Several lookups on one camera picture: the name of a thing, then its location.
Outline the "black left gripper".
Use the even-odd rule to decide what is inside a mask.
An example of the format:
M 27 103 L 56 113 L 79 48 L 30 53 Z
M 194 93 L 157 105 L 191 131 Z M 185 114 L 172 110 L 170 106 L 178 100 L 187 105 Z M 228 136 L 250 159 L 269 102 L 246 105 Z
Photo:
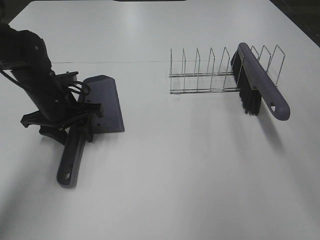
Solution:
M 102 117 L 104 109 L 101 103 L 78 102 L 75 99 L 57 99 L 55 97 L 32 97 L 31 100 L 38 111 L 25 114 L 21 124 L 27 128 L 30 125 L 40 126 L 39 133 L 48 136 L 65 145 L 67 143 L 67 128 L 74 127 L 88 142 L 93 141 L 93 127 L 90 125 L 92 116 Z

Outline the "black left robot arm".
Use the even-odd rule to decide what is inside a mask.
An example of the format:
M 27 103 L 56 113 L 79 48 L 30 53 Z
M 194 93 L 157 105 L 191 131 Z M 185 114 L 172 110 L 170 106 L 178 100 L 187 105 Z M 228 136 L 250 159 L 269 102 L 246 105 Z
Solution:
M 74 127 L 86 141 L 93 141 L 90 119 L 103 116 L 102 104 L 85 101 L 92 90 L 77 80 L 78 72 L 55 74 L 45 42 L 36 33 L 1 23 L 0 73 L 22 88 L 37 107 L 22 117 L 25 128 L 37 125 L 41 135 L 65 145 L 66 130 Z

